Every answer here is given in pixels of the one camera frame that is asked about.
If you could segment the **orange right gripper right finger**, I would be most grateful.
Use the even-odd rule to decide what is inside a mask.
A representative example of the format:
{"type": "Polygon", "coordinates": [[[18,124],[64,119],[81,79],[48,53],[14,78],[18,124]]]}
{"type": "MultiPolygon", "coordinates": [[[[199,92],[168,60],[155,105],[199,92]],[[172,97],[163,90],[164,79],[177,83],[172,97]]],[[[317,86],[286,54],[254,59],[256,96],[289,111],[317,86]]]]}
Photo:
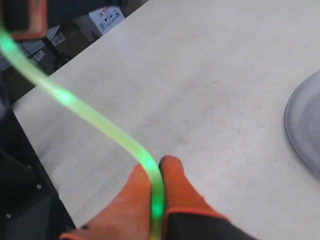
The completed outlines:
{"type": "Polygon", "coordinates": [[[159,163],[165,187],[164,240],[253,240],[213,209],[187,179],[182,161],[171,155],[159,163]]]}

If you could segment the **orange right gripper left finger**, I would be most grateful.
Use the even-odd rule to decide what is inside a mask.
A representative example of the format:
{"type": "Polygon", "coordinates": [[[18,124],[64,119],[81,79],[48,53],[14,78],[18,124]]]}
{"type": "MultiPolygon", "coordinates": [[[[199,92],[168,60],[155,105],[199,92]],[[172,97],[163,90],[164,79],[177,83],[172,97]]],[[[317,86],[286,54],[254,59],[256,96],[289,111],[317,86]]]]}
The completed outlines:
{"type": "Polygon", "coordinates": [[[63,233],[61,240],[148,240],[151,183],[141,165],[134,167],[119,194],[94,218],[63,233]]]}

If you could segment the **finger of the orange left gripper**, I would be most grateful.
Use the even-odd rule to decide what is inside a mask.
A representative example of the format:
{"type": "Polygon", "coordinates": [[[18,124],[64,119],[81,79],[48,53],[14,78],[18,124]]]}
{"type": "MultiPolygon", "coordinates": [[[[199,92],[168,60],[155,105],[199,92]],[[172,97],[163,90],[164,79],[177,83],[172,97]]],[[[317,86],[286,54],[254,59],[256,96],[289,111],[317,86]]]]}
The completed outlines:
{"type": "Polygon", "coordinates": [[[48,31],[46,0],[5,0],[4,29],[15,40],[44,37],[48,31]]]}

